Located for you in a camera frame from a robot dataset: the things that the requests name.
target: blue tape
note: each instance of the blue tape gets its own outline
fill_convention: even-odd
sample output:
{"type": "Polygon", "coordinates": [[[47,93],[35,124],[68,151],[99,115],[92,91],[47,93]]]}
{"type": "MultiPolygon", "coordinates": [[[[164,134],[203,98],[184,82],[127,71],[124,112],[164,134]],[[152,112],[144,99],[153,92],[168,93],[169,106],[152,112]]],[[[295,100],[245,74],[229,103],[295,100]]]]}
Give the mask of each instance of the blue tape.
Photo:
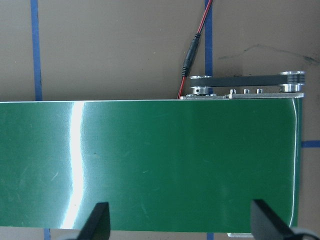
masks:
{"type": "Polygon", "coordinates": [[[303,141],[301,143],[302,148],[320,148],[320,140],[303,141]]]}
{"type": "Polygon", "coordinates": [[[30,0],[35,100],[42,101],[38,0],[30,0]]]}
{"type": "MultiPolygon", "coordinates": [[[[205,0],[205,7],[207,6],[209,0],[205,0]]],[[[210,10],[205,19],[205,36],[204,36],[204,69],[205,75],[214,76],[213,72],[213,37],[212,37],[212,9],[213,4],[211,5],[210,10]]]]}
{"type": "Polygon", "coordinates": [[[51,234],[49,228],[43,229],[44,240],[51,240],[51,234]]]}
{"type": "Polygon", "coordinates": [[[214,240],[215,239],[215,235],[212,232],[208,232],[206,234],[206,240],[214,240]]]}

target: background wall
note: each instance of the background wall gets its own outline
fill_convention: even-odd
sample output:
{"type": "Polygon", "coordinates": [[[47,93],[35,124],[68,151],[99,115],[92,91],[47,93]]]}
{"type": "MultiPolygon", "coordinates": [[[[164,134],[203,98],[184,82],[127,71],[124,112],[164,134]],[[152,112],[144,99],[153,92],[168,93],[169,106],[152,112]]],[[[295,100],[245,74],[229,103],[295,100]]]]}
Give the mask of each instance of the background wall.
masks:
{"type": "MultiPolygon", "coordinates": [[[[38,0],[45,101],[174,99],[199,0],[38,0]]],[[[302,140],[320,140],[320,1],[216,0],[216,77],[306,71],[302,140]]],[[[0,101],[35,99],[31,6],[0,0],[0,101]]],[[[203,75],[204,38],[190,75],[203,75]]],[[[226,94],[227,89],[217,89],[226,94]]],[[[320,233],[320,148],[303,148],[300,227],[320,233]]],[[[0,228],[0,239],[43,239],[0,228]]],[[[52,231],[52,239],[72,232],[52,231]]],[[[112,239],[206,239],[204,233],[114,232],[112,239]]],[[[225,235],[216,234],[216,239],[225,235]]]]}

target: wire connector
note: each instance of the wire connector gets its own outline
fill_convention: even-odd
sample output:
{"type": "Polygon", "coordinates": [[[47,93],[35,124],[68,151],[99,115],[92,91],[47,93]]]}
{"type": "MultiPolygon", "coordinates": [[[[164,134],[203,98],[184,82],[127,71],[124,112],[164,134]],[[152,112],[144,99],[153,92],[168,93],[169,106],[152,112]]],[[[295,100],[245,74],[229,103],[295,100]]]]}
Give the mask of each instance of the wire connector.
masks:
{"type": "Polygon", "coordinates": [[[196,33],[194,35],[194,38],[190,44],[189,50],[186,53],[184,62],[183,62],[183,67],[182,67],[182,71],[181,71],[181,75],[183,77],[187,77],[189,75],[192,63],[195,59],[196,56],[196,51],[199,45],[199,39],[200,39],[201,34],[200,33],[196,33]]]}

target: red wire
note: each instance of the red wire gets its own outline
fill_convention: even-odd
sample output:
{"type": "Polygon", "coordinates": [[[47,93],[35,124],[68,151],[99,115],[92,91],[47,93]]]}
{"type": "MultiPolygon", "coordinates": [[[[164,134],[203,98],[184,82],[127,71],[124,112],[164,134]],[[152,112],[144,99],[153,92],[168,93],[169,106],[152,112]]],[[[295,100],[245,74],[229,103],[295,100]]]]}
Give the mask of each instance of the red wire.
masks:
{"type": "MultiPolygon", "coordinates": [[[[204,27],[205,20],[207,18],[207,15],[208,15],[208,12],[209,12],[209,9],[211,7],[212,2],[213,2],[213,0],[209,0],[208,4],[206,5],[206,8],[204,10],[204,13],[203,13],[203,16],[202,16],[202,19],[201,19],[201,22],[200,22],[200,25],[199,25],[199,28],[198,28],[198,31],[197,31],[197,34],[200,34],[201,31],[202,31],[202,28],[204,27]]],[[[182,91],[184,90],[184,85],[185,85],[186,79],[187,79],[186,76],[182,77],[181,85],[180,85],[180,89],[179,89],[179,93],[178,93],[177,99],[180,99],[180,97],[182,95],[182,91]]]]}
{"type": "Polygon", "coordinates": [[[187,79],[186,76],[182,77],[181,85],[180,85],[180,89],[179,89],[179,93],[178,93],[178,97],[176,99],[180,99],[182,91],[184,90],[184,85],[185,85],[186,79],[187,79]]]}
{"type": "Polygon", "coordinates": [[[209,0],[208,4],[206,5],[205,11],[203,13],[203,16],[202,16],[202,19],[201,19],[201,22],[200,22],[200,26],[198,28],[198,32],[197,32],[198,34],[201,33],[202,28],[204,27],[205,20],[206,20],[206,17],[208,15],[208,12],[209,12],[209,9],[210,9],[210,6],[211,6],[212,2],[213,2],[213,0],[209,0]]]}

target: cable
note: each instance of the cable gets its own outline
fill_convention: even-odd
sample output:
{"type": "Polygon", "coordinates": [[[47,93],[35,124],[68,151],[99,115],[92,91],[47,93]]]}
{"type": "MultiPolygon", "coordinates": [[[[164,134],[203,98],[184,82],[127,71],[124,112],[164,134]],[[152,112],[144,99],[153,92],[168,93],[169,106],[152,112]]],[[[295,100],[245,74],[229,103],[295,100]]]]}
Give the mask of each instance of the cable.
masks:
{"type": "Polygon", "coordinates": [[[180,85],[180,89],[179,89],[179,93],[178,93],[177,99],[180,99],[181,94],[182,94],[182,92],[184,90],[184,85],[185,85],[187,76],[189,75],[192,63],[193,63],[193,61],[195,59],[195,56],[196,56],[196,51],[197,51],[197,48],[198,48],[198,45],[199,45],[199,39],[200,39],[200,36],[201,36],[201,31],[202,31],[202,29],[204,27],[204,24],[205,24],[209,9],[210,9],[210,7],[212,5],[212,2],[213,2],[213,0],[209,0],[208,1],[208,4],[206,5],[206,8],[204,10],[204,13],[203,13],[203,16],[202,16],[198,31],[194,35],[194,38],[193,38],[193,40],[192,40],[192,42],[190,44],[189,50],[186,53],[186,56],[185,56],[185,59],[184,59],[184,62],[183,62],[182,72],[181,72],[182,80],[181,80],[181,85],[180,85]]]}
{"type": "Polygon", "coordinates": [[[202,19],[201,19],[201,22],[200,22],[200,26],[198,28],[198,32],[197,32],[198,34],[201,34],[202,28],[204,27],[205,20],[207,18],[207,15],[208,15],[208,12],[209,12],[209,9],[211,7],[212,2],[213,2],[213,0],[209,0],[208,4],[206,5],[206,8],[204,10],[204,13],[203,13],[203,16],[202,16],[202,19]]]}
{"type": "Polygon", "coordinates": [[[179,93],[178,93],[177,99],[180,99],[180,97],[181,97],[182,91],[184,90],[184,85],[185,85],[186,79],[187,79],[186,76],[182,77],[181,85],[180,85],[180,89],[179,89],[179,93]]]}

